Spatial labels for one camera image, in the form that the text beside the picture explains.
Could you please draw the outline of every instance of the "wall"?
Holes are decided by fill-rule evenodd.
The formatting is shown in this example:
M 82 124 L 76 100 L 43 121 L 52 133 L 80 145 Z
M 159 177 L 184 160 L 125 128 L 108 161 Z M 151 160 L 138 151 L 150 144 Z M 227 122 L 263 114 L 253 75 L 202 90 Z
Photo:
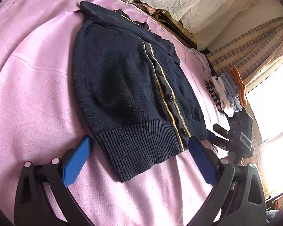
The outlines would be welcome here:
M 283 7 L 278 0 L 257 0 L 247 10 L 237 14 L 208 49 L 213 52 L 252 28 L 282 16 Z

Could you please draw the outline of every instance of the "pink fabric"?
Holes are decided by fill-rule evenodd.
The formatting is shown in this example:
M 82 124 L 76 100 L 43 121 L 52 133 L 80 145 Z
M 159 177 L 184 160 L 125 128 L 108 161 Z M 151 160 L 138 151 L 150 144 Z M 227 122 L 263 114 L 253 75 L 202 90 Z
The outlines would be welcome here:
M 25 161 L 44 164 L 89 134 L 75 102 L 72 48 L 83 23 L 82 0 L 3 0 L 0 4 L 0 208 L 13 222 L 17 183 Z M 141 10 L 119 0 L 87 0 L 123 9 L 174 43 L 202 108 L 208 129 L 228 128 L 204 85 L 197 51 L 192 53 Z M 70 191 L 97 225 L 186 225 L 211 190 L 188 151 L 128 182 L 117 182 L 94 142 L 94 151 Z M 64 218 L 52 194 L 58 217 Z

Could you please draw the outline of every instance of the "striped curtain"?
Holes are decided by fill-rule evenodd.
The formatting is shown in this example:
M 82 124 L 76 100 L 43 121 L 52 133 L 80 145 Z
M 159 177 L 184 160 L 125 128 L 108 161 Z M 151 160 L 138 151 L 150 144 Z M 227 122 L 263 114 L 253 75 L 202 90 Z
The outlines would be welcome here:
M 234 65 L 248 84 L 283 57 L 283 17 L 259 25 L 207 55 L 219 75 Z

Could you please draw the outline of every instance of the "cardigan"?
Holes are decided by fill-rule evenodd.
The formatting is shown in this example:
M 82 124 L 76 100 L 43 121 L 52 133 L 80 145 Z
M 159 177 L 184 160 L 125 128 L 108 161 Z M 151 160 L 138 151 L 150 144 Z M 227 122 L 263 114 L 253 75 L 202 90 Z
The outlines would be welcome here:
M 132 21 L 82 1 L 73 53 L 82 114 L 120 182 L 207 139 L 204 116 L 174 45 Z

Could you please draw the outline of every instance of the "yellow trim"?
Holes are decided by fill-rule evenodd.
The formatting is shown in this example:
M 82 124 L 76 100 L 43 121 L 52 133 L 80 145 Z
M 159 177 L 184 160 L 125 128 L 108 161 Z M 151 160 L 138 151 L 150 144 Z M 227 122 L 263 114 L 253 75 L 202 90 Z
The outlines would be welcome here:
M 186 127 L 186 123 L 185 123 L 185 121 L 184 121 L 184 118 L 182 117 L 182 115 L 181 115 L 181 113 L 180 113 L 180 110 L 179 110 L 179 107 L 178 107 L 178 105 L 177 105 L 177 103 L 176 103 L 176 98 L 175 98 L 175 94 L 174 94 L 174 92 L 173 92 L 173 89 L 171 88 L 169 82 L 167 81 L 166 75 L 165 75 L 165 73 L 164 73 L 164 71 L 163 71 L 161 65 L 159 64 L 159 62 L 157 61 L 157 59 L 154 57 L 152 45 L 151 45 L 150 43 L 148 43 L 148 44 L 150 45 L 150 49 L 151 49 L 151 53 L 153 54 L 153 58 L 155 59 L 155 61 L 156 61 L 157 64 L 159 65 L 159 67 L 160 67 L 160 69 L 161 69 L 161 72 L 162 72 L 162 75 L 163 75 L 165 81 L 167 82 L 169 88 L 171 89 L 171 92 L 172 92 L 172 95 L 173 95 L 173 99 L 174 99 L 174 104 L 175 104 L 175 107 L 176 107 L 176 109 L 177 109 L 177 112 L 178 112 L 178 114 L 179 114 L 179 116 L 180 116 L 180 119 L 181 119 L 181 121 L 183 122 L 184 129 L 185 129 L 186 133 L 188 134 L 188 136 L 191 137 L 191 133 L 189 132 L 189 129 Z
M 142 41 L 143 44 L 144 44 L 144 49 L 145 49 L 145 52 L 146 52 L 146 45 L 145 45 L 145 43 L 144 43 L 143 40 L 141 40 L 141 41 Z M 161 88 L 161 85 L 160 85 L 160 83 L 159 83 L 159 80 L 158 80 L 158 78 L 157 78 L 157 76 L 156 76 L 156 74 L 155 74 L 155 67 L 154 67 L 154 64 L 152 63 L 152 61 L 151 61 L 151 59 L 149 58 L 148 55 L 147 55 L 147 57 L 148 57 L 149 61 L 150 61 L 151 64 L 152 64 L 152 67 L 153 67 L 153 70 L 154 70 L 154 75 L 155 75 L 155 77 L 156 77 L 157 85 L 158 85 L 158 88 L 159 88 L 159 92 L 160 92 L 161 97 L 162 97 L 162 101 L 163 101 L 163 103 L 164 103 L 164 105 L 165 105 L 165 107 L 166 107 L 167 112 L 169 113 L 169 115 L 170 115 L 170 117 L 171 117 L 171 119 L 172 119 L 172 124 L 173 124 L 173 126 L 174 126 L 174 128 L 175 128 L 175 130 L 176 130 L 176 132 L 177 132 L 177 136 L 178 136 L 178 138 L 179 138 L 179 143 L 180 143 L 180 146 L 181 146 L 181 149 L 182 149 L 182 152 L 183 152 L 183 151 L 184 151 L 183 143 L 182 143 L 182 140 L 181 140 L 181 138 L 180 138 L 180 136 L 179 136 L 179 131 L 178 131 L 178 129 L 177 129 L 177 126 L 176 126 L 176 123 L 175 123 L 175 119 L 174 119 L 174 117 L 173 117 L 171 111 L 169 110 L 169 107 L 168 107 L 168 105 L 167 105 L 167 103 L 166 103 L 166 101 L 165 101 L 164 92 L 162 91 L 162 88 Z
M 133 23 L 135 23 L 134 21 L 132 21 L 131 19 L 128 19 L 126 16 L 123 16 L 124 18 L 126 18 L 127 20 L 129 20 L 129 21 L 131 21 L 131 22 L 133 22 Z

